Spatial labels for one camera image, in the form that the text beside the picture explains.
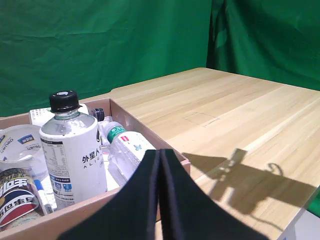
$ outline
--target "green curtain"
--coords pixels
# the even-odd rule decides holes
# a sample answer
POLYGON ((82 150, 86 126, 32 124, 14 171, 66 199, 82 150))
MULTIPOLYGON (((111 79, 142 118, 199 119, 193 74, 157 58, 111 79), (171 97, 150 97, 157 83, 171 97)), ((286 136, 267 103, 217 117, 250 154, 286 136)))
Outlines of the green curtain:
POLYGON ((0 0, 0 117, 205 67, 211 0, 0 0))
MULTIPOLYGON (((320 90, 319 0, 212 0, 207 66, 320 90)), ((308 210, 320 217, 320 194, 308 210)))

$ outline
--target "black bottle cap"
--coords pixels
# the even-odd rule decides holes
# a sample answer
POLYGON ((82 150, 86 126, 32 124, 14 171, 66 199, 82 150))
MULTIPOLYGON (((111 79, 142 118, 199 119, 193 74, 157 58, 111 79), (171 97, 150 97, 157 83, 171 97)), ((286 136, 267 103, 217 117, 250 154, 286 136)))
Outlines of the black bottle cap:
POLYGON ((98 122, 102 122, 103 120, 105 120, 105 111, 103 110, 103 108, 95 108, 94 111, 98 122))
POLYGON ((65 113, 80 107, 78 94, 75 91, 58 91, 49 96, 51 112, 65 113))

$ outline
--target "snack can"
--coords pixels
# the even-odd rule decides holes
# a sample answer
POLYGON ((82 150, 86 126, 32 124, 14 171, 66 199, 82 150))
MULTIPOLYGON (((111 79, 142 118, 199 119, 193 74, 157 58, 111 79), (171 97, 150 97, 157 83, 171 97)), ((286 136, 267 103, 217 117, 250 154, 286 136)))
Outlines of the snack can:
POLYGON ((22 168, 0 172, 0 229, 13 228, 44 216, 32 177, 22 168))

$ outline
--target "bottle label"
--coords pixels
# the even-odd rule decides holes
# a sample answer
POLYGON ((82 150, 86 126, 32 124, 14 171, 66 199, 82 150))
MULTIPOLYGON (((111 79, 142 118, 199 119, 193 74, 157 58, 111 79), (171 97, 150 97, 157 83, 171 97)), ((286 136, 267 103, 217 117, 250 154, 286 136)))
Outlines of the bottle label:
POLYGON ((142 161, 147 150, 155 150, 155 147, 139 132, 127 131, 117 138, 138 159, 138 162, 134 162, 136 166, 142 161))
POLYGON ((110 132, 106 136, 106 139, 109 141, 109 143, 112 143, 115 136, 117 136, 119 133, 124 133, 126 131, 127 130, 125 128, 123 128, 122 126, 116 126, 110 130, 110 132))
POLYGON ((40 135, 58 209, 107 190, 97 121, 82 134, 40 135))

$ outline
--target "table surface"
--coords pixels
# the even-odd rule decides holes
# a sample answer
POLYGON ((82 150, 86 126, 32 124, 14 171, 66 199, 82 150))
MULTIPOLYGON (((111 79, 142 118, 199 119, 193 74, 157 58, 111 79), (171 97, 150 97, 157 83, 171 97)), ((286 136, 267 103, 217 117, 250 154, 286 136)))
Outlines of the table surface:
POLYGON ((200 188, 270 239, 320 185, 319 91, 195 68, 90 99, 102 97, 185 154, 200 188))

